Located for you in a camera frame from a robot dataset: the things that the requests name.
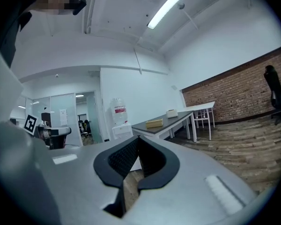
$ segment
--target glass door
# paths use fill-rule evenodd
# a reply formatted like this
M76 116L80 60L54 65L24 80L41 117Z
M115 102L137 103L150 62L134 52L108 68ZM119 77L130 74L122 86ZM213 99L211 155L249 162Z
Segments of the glass door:
M102 142L102 137L100 133L97 109L96 109L96 99L95 92L89 92L86 97L87 109L89 114L89 125L93 136L93 140L96 143Z
M66 145L82 146L75 104L74 94L51 97L51 124L52 128L71 128L72 132L67 135Z

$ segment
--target glass partition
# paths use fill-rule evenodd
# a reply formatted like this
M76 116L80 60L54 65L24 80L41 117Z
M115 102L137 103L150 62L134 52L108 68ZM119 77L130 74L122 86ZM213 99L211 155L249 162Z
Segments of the glass partition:
M19 127L23 127L25 123L25 110L26 110L26 98L19 96L15 107L11 111L10 118L16 120L16 123Z
M42 113L46 115L46 121L49 121L50 126L50 97L36 99L32 103L32 114L38 117L38 123L42 123Z
M78 131L75 103L74 94L51 97L51 124L52 128L71 128L72 132L67 135L66 145L82 146Z
M25 120L27 119L28 114L32 114L32 100L30 98L26 98L26 109L25 109Z

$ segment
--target white wall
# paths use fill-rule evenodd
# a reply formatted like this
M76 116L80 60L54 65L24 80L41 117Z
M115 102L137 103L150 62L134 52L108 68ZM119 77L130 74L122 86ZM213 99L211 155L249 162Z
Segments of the white wall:
M103 117L99 77L59 74L58 78L56 78L54 75L51 75L25 82L23 85L30 86L30 89L33 91L33 97L31 97L32 99L68 93L95 91L102 138L103 140L108 138Z
M88 113L88 108L87 108L86 102L76 104L76 111L77 111L77 115L86 114L87 120L89 120L89 113Z
M281 47L281 24L263 0L238 0L179 41L166 59L179 89Z
M136 50L144 69L169 72L163 56L140 47ZM156 66L152 66L153 60L159 60ZM34 74L75 66L139 69L133 45L129 43L79 32L61 32L53 37L28 40L16 51L11 70L18 79L28 81L25 78Z
M25 120L25 109L18 107L13 108L10 114L11 118Z
M171 88L169 75L143 71L102 68L101 90L105 116L111 133L113 120L110 110L112 98L125 101L128 121L133 125L164 115L169 109L182 106L179 91Z

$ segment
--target small box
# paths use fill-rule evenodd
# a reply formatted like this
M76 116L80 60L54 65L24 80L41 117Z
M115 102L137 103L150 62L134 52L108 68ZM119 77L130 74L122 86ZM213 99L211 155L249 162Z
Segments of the small box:
M175 118L178 117L178 112L176 109L168 110L166 112L168 118Z
M163 119L158 120L152 120L152 121L146 121L146 128L156 128L156 127L162 127L163 126Z

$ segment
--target brick wall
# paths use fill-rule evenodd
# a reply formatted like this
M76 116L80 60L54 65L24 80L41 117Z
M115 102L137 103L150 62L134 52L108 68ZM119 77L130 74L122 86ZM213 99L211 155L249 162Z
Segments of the brick wall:
M215 101L214 120L229 121L272 111L271 91L264 79L273 65L281 83L281 48L183 89L186 106Z

